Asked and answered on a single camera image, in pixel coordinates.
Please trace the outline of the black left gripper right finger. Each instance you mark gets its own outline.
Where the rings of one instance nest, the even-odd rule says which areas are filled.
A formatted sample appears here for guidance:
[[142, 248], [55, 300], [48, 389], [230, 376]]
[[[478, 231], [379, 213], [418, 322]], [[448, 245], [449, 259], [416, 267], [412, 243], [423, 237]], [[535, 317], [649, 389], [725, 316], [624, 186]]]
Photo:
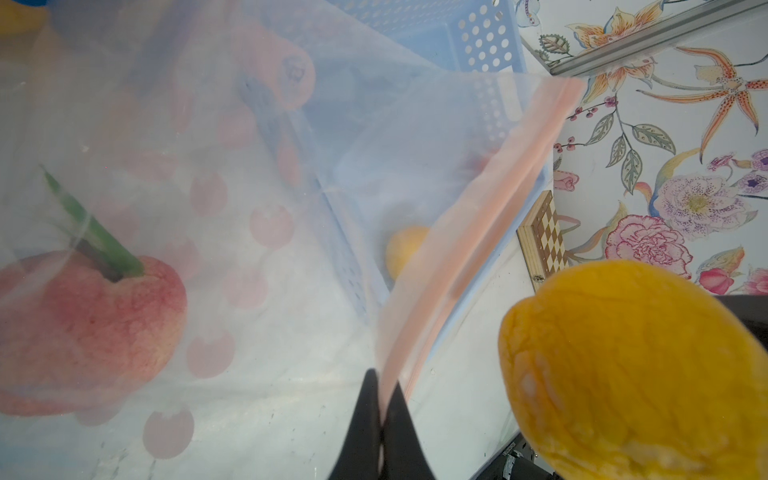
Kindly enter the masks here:
[[400, 384], [395, 387], [389, 401], [381, 430], [381, 440], [382, 479], [435, 479], [421, 448]]

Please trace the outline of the clear pink bag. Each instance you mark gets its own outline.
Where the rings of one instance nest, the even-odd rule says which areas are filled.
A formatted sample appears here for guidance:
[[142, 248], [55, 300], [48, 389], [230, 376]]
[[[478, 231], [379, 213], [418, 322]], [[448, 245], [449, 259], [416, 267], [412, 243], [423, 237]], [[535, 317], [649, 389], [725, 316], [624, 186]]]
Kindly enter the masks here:
[[369, 317], [356, 313], [237, 87], [245, 1], [1, 5], [1, 269], [67, 250], [50, 173], [187, 293], [165, 368], [123, 399], [1, 411], [5, 479], [324, 479], [364, 373], [411, 391], [544, 184], [584, 83], [537, 80], [520, 123]]

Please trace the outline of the pink peach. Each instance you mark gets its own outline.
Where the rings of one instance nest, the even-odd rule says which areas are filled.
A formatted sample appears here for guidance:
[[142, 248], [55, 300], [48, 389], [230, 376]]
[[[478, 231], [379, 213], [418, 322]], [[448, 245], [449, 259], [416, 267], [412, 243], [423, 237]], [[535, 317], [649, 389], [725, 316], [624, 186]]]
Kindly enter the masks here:
[[44, 179], [73, 222], [72, 243], [1, 269], [1, 411], [11, 416], [123, 399], [165, 368], [187, 320], [172, 266], [131, 254], [50, 173]]

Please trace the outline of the yellow red peach front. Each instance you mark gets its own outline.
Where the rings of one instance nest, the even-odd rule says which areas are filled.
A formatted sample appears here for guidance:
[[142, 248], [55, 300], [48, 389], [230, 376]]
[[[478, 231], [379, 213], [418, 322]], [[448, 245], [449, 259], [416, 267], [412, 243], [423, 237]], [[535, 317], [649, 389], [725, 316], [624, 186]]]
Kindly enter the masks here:
[[389, 239], [385, 251], [385, 267], [393, 281], [396, 281], [411, 257], [419, 250], [430, 228], [410, 226], [395, 232]]

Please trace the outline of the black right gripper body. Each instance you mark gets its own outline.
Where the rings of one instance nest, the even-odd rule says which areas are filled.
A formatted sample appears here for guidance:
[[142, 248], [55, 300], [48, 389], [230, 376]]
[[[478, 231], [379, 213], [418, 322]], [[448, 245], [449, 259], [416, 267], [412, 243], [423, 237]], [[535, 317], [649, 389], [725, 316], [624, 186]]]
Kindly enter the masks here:
[[768, 348], [767, 295], [723, 295], [716, 299], [740, 320], [764, 350]]

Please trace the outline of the yellow red peach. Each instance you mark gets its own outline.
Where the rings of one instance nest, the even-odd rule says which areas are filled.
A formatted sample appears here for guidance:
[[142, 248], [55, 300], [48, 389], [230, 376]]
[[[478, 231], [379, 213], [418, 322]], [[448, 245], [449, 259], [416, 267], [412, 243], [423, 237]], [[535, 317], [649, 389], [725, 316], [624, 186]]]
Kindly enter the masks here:
[[430, 228], [410, 226], [395, 232], [389, 239], [385, 251], [385, 267], [393, 281], [396, 281], [411, 257], [419, 250]]
[[561, 271], [506, 313], [498, 349], [522, 434], [566, 479], [767, 475], [766, 349], [669, 271]]

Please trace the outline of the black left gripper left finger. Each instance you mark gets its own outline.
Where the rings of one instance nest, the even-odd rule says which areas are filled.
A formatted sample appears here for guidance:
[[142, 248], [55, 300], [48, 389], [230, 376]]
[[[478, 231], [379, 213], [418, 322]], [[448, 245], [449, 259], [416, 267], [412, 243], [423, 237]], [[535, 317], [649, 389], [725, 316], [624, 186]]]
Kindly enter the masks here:
[[369, 369], [355, 404], [339, 457], [329, 480], [377, 480], [381, 451], [381, 419], [378, 378]]

